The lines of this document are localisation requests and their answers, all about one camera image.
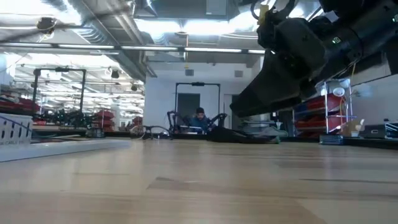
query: white box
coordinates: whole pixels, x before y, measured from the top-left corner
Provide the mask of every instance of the white box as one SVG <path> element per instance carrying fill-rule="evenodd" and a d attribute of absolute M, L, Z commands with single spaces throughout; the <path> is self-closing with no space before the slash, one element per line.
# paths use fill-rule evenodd
<path fill-rule="evenodd" d="M 0 149 L 30 144 L 33 121 L 31 116 L 0 113 Z"/>

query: wooden floor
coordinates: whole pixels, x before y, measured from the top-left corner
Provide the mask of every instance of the wooden floor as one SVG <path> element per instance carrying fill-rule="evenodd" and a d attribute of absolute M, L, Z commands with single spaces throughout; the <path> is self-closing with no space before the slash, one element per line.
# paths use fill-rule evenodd
<path fill-rule="evenodd" d="M 134 141 L 0 164 L 0 223 L 398 223 L 398 151 Z"/>

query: doorway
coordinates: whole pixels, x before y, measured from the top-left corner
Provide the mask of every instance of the doorway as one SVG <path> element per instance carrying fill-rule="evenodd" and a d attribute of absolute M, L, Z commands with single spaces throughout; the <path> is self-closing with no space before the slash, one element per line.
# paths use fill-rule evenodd
<path fill-rule="evenodd" d="M 184 118 L 191 118 L 197 108 L 200 107 L 200 94 L 197 93 L 179 93 L 177 95 L 177 111 Z M 182 125 L 182 121 L 178 119 L 177 124 Z"/>
<path fill-rule="evenodd" d="M 232 102 L 237 100 L 238 96 L 239 95 L 232 95 Z M 238 116 L 236 116 L 236 114 L 234 114 L 233 112 L 232 112 L 231 125 L 232 125 L 232 130 L 238 130 L 239 127 L 242 125 L 241 119 Z"/>

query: metal shelving unit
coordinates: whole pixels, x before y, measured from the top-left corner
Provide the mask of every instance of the metal shelving unit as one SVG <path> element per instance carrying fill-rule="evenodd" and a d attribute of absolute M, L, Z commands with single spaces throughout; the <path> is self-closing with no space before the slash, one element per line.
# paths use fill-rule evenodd
<path fill-rule="evenodd" d="M 331 81 L 343 81 L 343 80 L 328 80 L 327 82 L 325 82 L 323 84 L 323 89 L 325 90 L 325 106 L 322 108 L 316 108 L 316 109 L 312 109 L 312 110 L 306 110 L 306 111 L 299 111 L 296 112 L 293 108 L 292 112 L 293 112 L 293 123 L 295 124 L 296 122 L 296 117 L 298 115 L 303 115 L 303 114 L 307 114 L 307 115 L 311 115 L 311 114 L 325 114 L 325 126 L 319 126 L 319 127 L 302 127 L 302 128 L 298 128 L 296 127 L 296 125 L 294 125 L 294 136 L 296 136 L 297 131 L 314 131 L 314 132 L 319 132 L 322 130 L 325 130 L 326 133 L 330 133 L 335 131 L 337 128 L 331 128 L 329 127 L 329 120 L 330 118 L 345 118 L 346 122 L 348 121 L 352 121 L 354 118 L 356 118 L 356 116 L 353 115 L 353 102 L 352 102 L 352 89 L 351 86 L 349 86 L 349 88 L 347 89 L 348 91 L 346 91 L 345 93 L 345 97 L 347 100 L 344 103 L 344 110 L 345 110 L 345 115 L 340 115 L 340 114 L 330 114 L 336 110 L 340 110 L 340 105 L 337 106 L 336 108 L 332 108 L 330 109 L 328 107 L 328 94 L 329 92 L 329 86 L 328 86 L 328 82 Z"/>

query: air vent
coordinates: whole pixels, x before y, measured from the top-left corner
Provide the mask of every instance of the air vent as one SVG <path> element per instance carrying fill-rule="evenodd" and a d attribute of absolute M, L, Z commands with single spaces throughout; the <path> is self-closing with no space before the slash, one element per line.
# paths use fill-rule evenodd
<path fill-rule="evenodd" d="M 193 76 L 193 69 L 185 69 L 185 76 Z"/>
<path fill-rule="evenodd" d="M 235 78 L 242 78 L 242 77 L 243 77 L 243 71 L 235 70 Z"/>

